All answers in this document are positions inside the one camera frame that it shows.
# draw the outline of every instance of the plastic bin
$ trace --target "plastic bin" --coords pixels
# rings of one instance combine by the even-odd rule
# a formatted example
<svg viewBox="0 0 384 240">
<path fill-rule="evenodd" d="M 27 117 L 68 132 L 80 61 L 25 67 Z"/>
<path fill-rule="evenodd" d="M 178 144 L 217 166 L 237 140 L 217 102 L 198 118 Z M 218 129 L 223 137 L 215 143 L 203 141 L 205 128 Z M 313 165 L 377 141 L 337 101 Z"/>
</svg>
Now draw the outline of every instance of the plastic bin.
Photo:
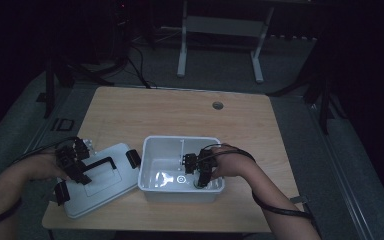
<svg viewBox="0 0 384 240">
<path fill-rule="evenodd" d="M 138 186 L 152 202 L 213 202 L 224 189 L 224 179 L 210 181 L 205 188 L 195 187 L 199 178 L 185 174 L 183 155 L 199 154 L 210 145 L 220 144 L 216 138 L 185 136 L 149 136 L 145 139 Z"/>
</svg>

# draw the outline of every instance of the dark background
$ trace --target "dark background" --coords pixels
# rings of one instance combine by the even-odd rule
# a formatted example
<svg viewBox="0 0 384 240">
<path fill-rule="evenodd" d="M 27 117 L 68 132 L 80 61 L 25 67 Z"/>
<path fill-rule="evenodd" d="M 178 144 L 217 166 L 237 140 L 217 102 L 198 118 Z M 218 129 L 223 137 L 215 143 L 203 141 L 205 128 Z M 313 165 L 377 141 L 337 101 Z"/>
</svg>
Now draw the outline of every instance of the dark background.
<svg viewBox="0 0 384 240">
<path fill-rule="evenodd" d="M 99 58 L 97 49 L 106 51 L 101 43 L 108 40 L 114 22 L 130 19 L 145 35 L 152 35 L 152 28 L 147 28 L 150 21 L 154 27 L 181 25 L 181 1 L 99 2 L 102 5 L 80 0 L 0 1 L 0 121 L 56 51 L 79 62 L 93 63 Z M 247 10 L 241 13 L 235 10 L 233 1 L 213 1 L 211 9 L 200 8 L 202 1 L 190 2 L 191 11 L 202 15 L 214 13 L 212 9 L 216 8 L 220 16 L 261 17 L 253 8 L 260 1 L 247 2 Z M 384 1 L 354 1 L 346 6 L 340 1 L 267 2 L 277 6 L 269 34 L 291 39 L 319 38 L 324 33 L 319 42 L 327 51 L 322 51 L 318 60 L 330 59 L 323 54 L 331 55 L 335 49 L 337 57 L 331 63 L 335 70 L 333 92 L 339 96 L 384 185 Z M 120 4 L 129 9 L 119 9 Z M 111 10 L 112 6 L 118 8 L 117 12 Z"/>
</svg>

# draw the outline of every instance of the wooden table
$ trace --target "wooden table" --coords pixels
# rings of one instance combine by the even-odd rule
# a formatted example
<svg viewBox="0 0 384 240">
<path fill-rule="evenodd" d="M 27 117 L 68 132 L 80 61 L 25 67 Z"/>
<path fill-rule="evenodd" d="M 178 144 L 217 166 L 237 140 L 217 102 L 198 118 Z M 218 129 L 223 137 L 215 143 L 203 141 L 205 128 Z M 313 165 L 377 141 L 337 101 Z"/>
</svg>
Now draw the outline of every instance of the wooden table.
<svg viewBox="0 0 384 240">
<path fill-rule="evenodd" d="M 213 108 L 221 102 L 223 109 Z M 142 154 L 149 135 L 207 136 L 251 153 L 288 197 L 298 196 L 288 156 L 270 103 L 263 95 L 98 88 L 79 132 L 97 151 L 126 143 Z M 240 177 L 226 178 L 213 203 L 147 202 L 139 189 L 79 218 L 50 202 L 42 224 L 48 229 L 106 229 L 197 232 L 269 232 Z"/>
</svg>

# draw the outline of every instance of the gray carpet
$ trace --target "gray carpet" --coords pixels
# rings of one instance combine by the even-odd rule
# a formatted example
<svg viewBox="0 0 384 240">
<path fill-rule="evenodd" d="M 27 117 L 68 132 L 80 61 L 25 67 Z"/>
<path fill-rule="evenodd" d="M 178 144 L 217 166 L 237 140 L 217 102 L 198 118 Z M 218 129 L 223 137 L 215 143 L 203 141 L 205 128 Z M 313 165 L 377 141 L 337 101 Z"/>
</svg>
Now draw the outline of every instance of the gray carpet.
<svg viewBox="0 0 384 240">
<path fill-rule="evenodd" d="M 158 87 L 259 93 L 278 90 L 292 83 L 314 42 L 270 38 L 261 59 L 265 82 L 254 82 L 249 53 L 209 51 L 197 46 L 188 52 L 186 76 L 177 78 L 179 49 L 160 45 L 156 50 L 140 46 L 144 56 L 143 76 Z M 140 55 L 131 51 L 140 66 Z M 107 80 L 116 86 L 141 84 L 129 65 Z M 0 172 L 27 149 L 66 136 L 76 135 L 93 97 L 96 84 L 77 79 L 73 89 L 57 86 L 57 108 L 44 119 L 44 104 L 35 102 L 44 91 L 44 75 L 38 76 L 14 103 L 0 123 Z M 286 151 L 301 195 L 316 219 L 323 239 L 384 239 L 384 190 L 355 135 L 344 119 L 330 119 L 330 135 L 316 124 L 317 109 L 303 103 L 305 87 L 284 97 L 272 98 Z M 56 119 L 74 120 L 71 131 L 52 130 Z M 19 239 L 47 239 L 41 226 L 47 203 L 41 196 L 53 183 L 34 182 L 26 187 L 20 211 Z M 111 231 L 54 230 L 55 239 L 111 239 Z M 254 234 L 246 239 L 273 239 Z"/>
</svg>

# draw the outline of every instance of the person's left hand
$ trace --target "person's left hand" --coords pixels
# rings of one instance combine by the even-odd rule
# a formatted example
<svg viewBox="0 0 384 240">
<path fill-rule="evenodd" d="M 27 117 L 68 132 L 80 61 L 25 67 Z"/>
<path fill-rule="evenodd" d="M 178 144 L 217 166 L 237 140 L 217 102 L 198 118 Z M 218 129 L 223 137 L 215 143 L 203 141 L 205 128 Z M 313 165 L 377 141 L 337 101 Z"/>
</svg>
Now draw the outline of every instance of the person's left hand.
<svg viewBox="0 0 384 240">
<path fill-rule="evenodd" d="M 50 180 L 61 178 L 69 180 L 68 175 L 56 164 L 55 154 L 42 152 L 11 166 L 16 172 L 24 176 L 25 180 Z"/>
</svg>

